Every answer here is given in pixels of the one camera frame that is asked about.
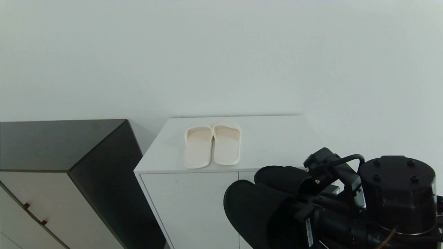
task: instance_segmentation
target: black cable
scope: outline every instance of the black cable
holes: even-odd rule
[[[327,163],[321,164],[315,170],[326,170],[326,169],[328,169],[330,167],[334,167],[334,166],[337,166],[337,165],[340,165],[340,164],[343,164],[343,163],[347,163],[347,162],[350,162],[350,161],[355,160],[355,159],[358,159],[360,161],[359,164],[358,164],[358,168],[360,168],[360,166],[365,163],[365,158],[362,155],[354,154],[354,155],[350,155],[350,156],[346,156],[346,157],[340,158],[340,159],[335,160],[335,161],[331,161],[331,162],[327,162]]]

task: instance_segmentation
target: black cylindrical motor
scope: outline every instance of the black cylindrical motor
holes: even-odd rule
[[[435,228],[435,172],[421,161],[382,156],[359,168],[369,219],[387,230],[418,235]]]

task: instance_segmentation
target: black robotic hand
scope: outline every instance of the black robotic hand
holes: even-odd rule
[[[354,159],[358,173],[347,164]],[[322,148],[304,166],[267,166],[255,184],[226,190],[226,216],[254,249],[436,249],[443,241],[443,198],[429,165],[404,156],[365,163]]]

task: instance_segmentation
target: black cabinet top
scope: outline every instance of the black cabinet top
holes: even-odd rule
[[[0,171],[69,171],[125,121],[0,122]]]

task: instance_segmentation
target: cabinet top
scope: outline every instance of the cabinet top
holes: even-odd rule
[[[185,131],[191,125],[215,124],[220,119],[236,121],[242,132],[240,162],[217,165],[213,160],[200,169],[184,165]],[[254,171],[268,165],[303,167],[308,156],[324,143],[301,116],[171,118],[162,128],[134,172],[193,173]]]
[[[69,171],[126,120],[0,123],[0,171]]]

